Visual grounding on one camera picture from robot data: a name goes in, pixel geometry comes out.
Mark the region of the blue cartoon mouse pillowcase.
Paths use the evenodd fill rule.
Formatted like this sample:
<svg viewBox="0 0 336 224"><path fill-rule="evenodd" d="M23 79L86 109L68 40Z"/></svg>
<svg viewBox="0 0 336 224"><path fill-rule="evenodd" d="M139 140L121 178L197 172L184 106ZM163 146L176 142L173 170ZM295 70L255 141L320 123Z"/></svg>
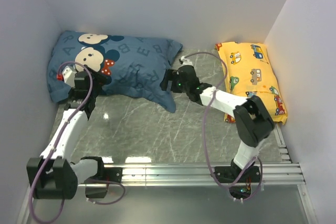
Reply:
<svg viewBox="0 0 336 224"><path fill-rule="evenodd" d="M172 67L183 45L173 39L63 32L51 54L47 68L47 87L54 103L65 100L70 86L57 80L59 66L67 61L87 66L111 78L103 86L104 95L121 94L145 98L174 113L176 105L169 90L160 87L167 69Z"/></svg>

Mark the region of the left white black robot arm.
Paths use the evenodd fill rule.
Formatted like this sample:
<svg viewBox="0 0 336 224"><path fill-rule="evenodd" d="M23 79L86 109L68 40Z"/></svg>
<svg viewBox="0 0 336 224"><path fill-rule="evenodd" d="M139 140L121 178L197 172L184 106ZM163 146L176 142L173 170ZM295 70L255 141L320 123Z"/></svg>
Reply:
<svg viewBox="0 0 336 224"><path fill-rule="evenodd" d="M89 156L78 163L70 163L71 153L76 147L81 130L87 125L96 106L96 98L111 78L92 69L77 72L74 85L58 129L52 140L38 158L27 162L32 199L72 199L78 185L90 179L100 183L106 170L101 157Z"/></svg>

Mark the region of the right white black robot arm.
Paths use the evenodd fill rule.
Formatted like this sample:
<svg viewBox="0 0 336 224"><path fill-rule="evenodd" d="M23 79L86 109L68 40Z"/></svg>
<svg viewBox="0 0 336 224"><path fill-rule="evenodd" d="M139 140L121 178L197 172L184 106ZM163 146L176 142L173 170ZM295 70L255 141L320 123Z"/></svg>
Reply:
<svg viewBox="0 0 336 224"><path fill-rule="evenodd" d="M262 142L274 130L275 123L261 98L240 97L219 90L209 83L201 83L193 66L184 65L177 70L165 72L160 84L162 90L186 93L188 98L207 108L215 108L235 120L240 144L230 167L222 173L222 182L243 182L259 155Z"/></svg>

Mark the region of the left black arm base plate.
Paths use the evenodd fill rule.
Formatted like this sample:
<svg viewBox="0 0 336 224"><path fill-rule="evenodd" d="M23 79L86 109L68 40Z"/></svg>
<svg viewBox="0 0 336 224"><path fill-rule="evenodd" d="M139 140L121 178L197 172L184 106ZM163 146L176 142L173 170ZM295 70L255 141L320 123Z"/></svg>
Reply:
<svg viewBox="0 0 336 224"><path fill-rule="evenodd" d="M112 185L121 184L123 168L108 167L104 168L100 176L93 176L85 180L85 196L88 199L104 199L108 189Z"/></svg>

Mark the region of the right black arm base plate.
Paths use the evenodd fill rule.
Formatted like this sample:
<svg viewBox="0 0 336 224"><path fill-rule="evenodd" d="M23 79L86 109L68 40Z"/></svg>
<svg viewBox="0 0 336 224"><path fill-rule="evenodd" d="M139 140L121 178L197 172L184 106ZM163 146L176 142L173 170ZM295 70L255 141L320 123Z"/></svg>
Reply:
<svg viewBox="0 0 336 224"><path fill-rule="evenodd" d="M215 166L214 176L221 186L228 189L233 201L245 202L262 188L263 168L256 165L241 170L235 166Z"/></svg>

